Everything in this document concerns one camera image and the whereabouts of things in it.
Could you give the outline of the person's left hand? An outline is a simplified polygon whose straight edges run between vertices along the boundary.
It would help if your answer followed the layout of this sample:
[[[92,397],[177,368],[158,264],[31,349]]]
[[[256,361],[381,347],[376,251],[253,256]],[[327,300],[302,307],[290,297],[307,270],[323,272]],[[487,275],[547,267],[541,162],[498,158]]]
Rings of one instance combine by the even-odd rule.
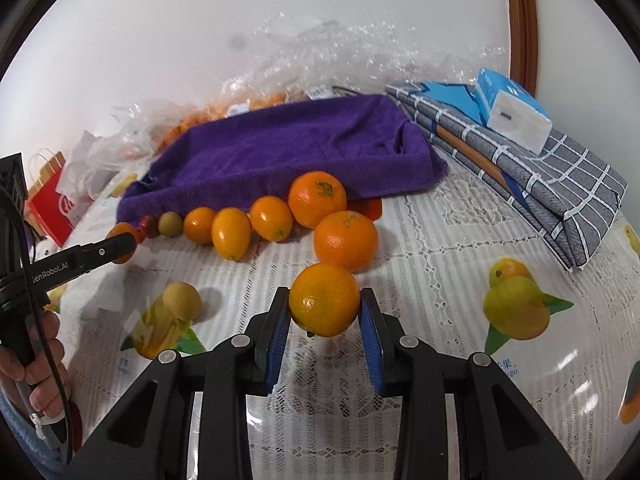
[[[62,380],[65,394],[69,396],[70,380],[63,363],[65,350],[62,342],[58,340],[60,320],[54,312],[48,311],[42,317],[42,326],[56,370]],[[28,367],[24,367],[10,350],[4,347],[1,348],[2,390],[9,401],[17,408],[17,411],[27,417],[28,409],[17,391],[17,382],[26,382],[26,384],[35,386],[29,396],[29,404],[34,410],[50,418],[58,417],[59,414],[64,412],[63,400],[58,391],[58,386],[55,383],[47,358],[42,351],[37,353],[34,362],[31,362]]]

